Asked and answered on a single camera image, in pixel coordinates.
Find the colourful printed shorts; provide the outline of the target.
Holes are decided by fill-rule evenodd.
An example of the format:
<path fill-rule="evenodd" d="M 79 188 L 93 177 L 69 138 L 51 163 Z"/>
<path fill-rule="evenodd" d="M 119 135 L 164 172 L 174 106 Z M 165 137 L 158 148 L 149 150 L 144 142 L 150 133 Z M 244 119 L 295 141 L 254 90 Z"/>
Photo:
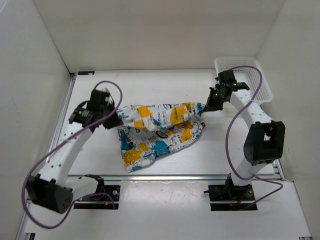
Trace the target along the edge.
<path fill-rule="evenodd" d="M 204 128 L 204 104 L 129 105 L 117 110 L 120 151 L 128 173 L 147 168 L 155 161 L 188 148 Z"/>

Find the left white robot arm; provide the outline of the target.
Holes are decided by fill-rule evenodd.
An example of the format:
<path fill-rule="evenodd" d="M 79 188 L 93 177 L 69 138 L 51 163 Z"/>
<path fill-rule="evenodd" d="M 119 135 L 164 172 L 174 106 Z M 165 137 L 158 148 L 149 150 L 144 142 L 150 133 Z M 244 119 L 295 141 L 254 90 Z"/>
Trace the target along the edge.
<path fill-rule="evenodd" d="M 63 146 L 35 176 L 28 177 L 27 193 L 33 204 L 63 214 L 72 202 L 91 197 L 100 200 L 105 194 L 103 179 L 86 174 L 67 181 L 69 171 L 86 141 L 102 125 L 111 129 L 122 124 L 108 89 L 91 91 L 90 99 L 80 103 L 68 119 Z"/>

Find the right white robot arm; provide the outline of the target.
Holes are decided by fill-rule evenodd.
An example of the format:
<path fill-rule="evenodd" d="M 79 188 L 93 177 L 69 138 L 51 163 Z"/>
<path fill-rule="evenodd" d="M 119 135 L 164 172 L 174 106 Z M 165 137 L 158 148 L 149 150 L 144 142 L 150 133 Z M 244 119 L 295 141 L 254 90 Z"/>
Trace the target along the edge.
<path fill-rule="evenodd" d="M 286 127 L 282 121 L 273 120 L 262 110 L 254 101 L 257 93 L 251 92 L 245 82 L 238 82 L 232 69 L 218 73 L 216 81 L 216 85 L 210 88 L 204 111 L 221 111 L 224 103 L 229 102 L 237 109 L 231 123 L 241 116 L 248 127 L 243 145 L 244 158 L 238 167 L 230 166 L 232 183 L 224 188 L 226 197 L 236 200 L 243 193 L 242 186 L 249 185 L 262 168 L 283 155 Z"/>

